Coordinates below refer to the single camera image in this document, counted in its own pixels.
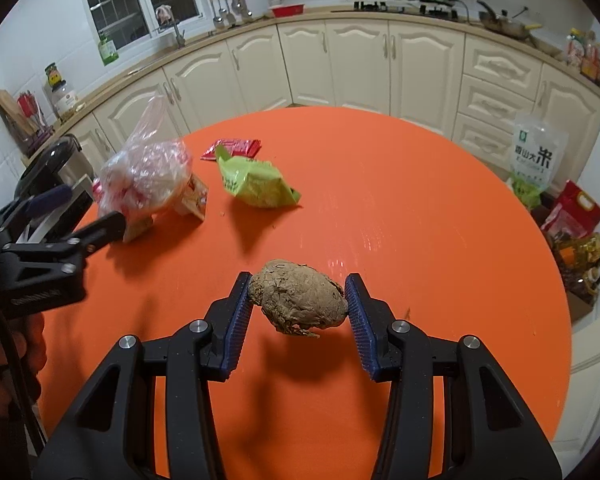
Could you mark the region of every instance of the window frame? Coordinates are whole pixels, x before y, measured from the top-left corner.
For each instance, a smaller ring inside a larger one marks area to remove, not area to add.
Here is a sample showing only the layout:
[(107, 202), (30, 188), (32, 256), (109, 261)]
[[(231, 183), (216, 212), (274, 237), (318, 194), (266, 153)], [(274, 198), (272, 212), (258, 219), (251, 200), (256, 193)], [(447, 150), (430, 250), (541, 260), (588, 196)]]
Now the window frame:
[[(201, 34), (212, 29), (212, 23), (209, 19), (210, 7), (208, 1), (194, 0), (194, 2), (196, 4), (196, 8), (198, 9), (199, 14), (197, 16), (193, 16), (192, 18), (182, 20), (179, 25), (180, 31), (185, 38), (195, 36), (197, 34)], [(98, 34), (98, 29), (96, 28), (95, 22), (93, 20), (90, 5), (87, 0), (82, 0), (82, 4), (87, 15), (89, 26), (91, 28), (93, 40), (96, 44), (98, 44), (100, 43), (100, 36)], [(126, 45), (117, 48), (121, 60), (129, 60), (136, 58), (137, 56), (140, 56), (143, 52), (150, 50), (152, 46), (154, 46), (155, 40), (157, 40), (158, 38), (173, 35), (173, 31), (169, 29), (161, 32), (158, 31), (158, 20), (155, 17), (155, 12), (151, 0), (138, 0), (138, 4), (140, 6), (140, 11), (144, 17), (144, 21), (149, 32), (142, 38), (138, 38), (137, 40), (133, 40), (130, 43), (127, 43)]]

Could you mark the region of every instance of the orange table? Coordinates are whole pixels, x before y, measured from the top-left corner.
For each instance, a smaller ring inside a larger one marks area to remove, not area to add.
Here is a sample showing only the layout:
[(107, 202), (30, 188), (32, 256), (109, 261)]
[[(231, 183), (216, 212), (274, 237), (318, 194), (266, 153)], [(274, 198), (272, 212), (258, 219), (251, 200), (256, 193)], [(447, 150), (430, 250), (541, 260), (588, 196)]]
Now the orange table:
[[(261, 139), (258, 158), (301, 191), (300, 205), (234, 200), (215, 163), (198, 160), (219, 137)], [(340, 283), (359, 272), (372, 296), (429, 335), (478, 335), (554, 436), (571, 362), (565, 293), (531, 217), (477, 159), (414, 124), (344, 108), (251, 114), (186, 143), (210, 187), (206, 220), (167, 213), (143, 238), (101, 250), (89, 260), (88, 299), (46, 315), (48, 430), (120, 336), (171, 335), (225, 297), (239, 271), (286, 258)], [(157, 464), (166, 473), (160, 386)], [(254, 308), (237, 370), (210, 384), (228, 477), (368, 480), (388, 389), (363, 371), (348, 321), (299, 338)], [(441, 383), (434, 417), (432, 474), (442, 462)]]

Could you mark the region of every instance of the cream kitchen cabinet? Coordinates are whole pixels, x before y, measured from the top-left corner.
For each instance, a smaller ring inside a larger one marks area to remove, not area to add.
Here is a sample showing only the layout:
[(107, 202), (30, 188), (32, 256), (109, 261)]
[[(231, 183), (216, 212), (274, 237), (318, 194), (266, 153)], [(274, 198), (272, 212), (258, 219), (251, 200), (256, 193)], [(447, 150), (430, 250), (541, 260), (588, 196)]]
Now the cream kitchen cabinet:
[(74, 135), (80, 146), (82, 154), (93, 167), (96, 175), (100, 174), (100, 170), (104, 163), (113, 155), (113, 151), (109, 141), (102, 133), (102, 128), (93, 114), (88, 114), (81, 119), (69, 133)]
[(336, 106), (389, 114), (388, 22), (328, 20)]
[(480, 160), (505, 170), (510, 168), (509, 149), (513, 143), (513, 136), (509, 132), (458, 114), (453, 142)]
[(155, 139), (176, 139), (189, 133), (167, 78), (160, 69), (131, 83), (94, 110), (93, 115), (116, 151), (131, 135), (149, 99), (156, 94), (167, 96), (167, 100), (166, 113)]
[(467, 35), (464, 73), (534, 101), (542, 62), (494, 41)]
[(294, 103), (335, 106), (325, 23), (285, 23), (278, 33)]
[(453, 135), (462, 81), (464, 34), (389, 22), (391, 115)]
[(249, 112), (292, 104), (285, 59), (275, 25), (226, 40)]
[(475, 77), (462, 78), (458, 112), (513, 134), (518, 112), (530, 114), (534, 102)]
[(561, 188), (567, 179), (577, 180), (600, 132), (600, 97), (545, 64), (533, 114), (569, 136), (554, 187)]
[(163, 67), (190, 132), (247, 113), (230, 58), (221, 41)]

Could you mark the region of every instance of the clear plastic bag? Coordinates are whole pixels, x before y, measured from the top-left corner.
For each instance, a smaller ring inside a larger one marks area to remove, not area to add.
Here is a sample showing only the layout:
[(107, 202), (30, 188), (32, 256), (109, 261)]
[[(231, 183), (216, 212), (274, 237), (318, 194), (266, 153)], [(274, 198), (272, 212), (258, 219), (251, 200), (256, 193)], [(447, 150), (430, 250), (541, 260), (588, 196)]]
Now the clear plastic bag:
[(510, 151), (512, 188), (529, 209), (540, 202), (540, 194), (551, 185), (560, 166), (568, 135), (525, 113), (514, 121)]
[(98, 214), (120, 211), (128, 225), (175, 203), (191, 176), (192, 158), (181, 140), (156, 140), (166, 99), (149, 99), (138, 124), (102, 167), (94, 183)]

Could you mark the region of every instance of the red bowl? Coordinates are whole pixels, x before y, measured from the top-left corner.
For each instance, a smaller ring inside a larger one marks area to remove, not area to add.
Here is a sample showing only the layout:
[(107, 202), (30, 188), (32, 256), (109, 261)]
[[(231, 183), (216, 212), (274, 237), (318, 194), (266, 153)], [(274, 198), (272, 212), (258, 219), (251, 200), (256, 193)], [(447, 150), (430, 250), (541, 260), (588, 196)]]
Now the red bowl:
[(299, 5), (274, 5), (269, 7), (276, 18), (286, 18), (287, 16), (295, 16), (304, 12), (304, 4)]

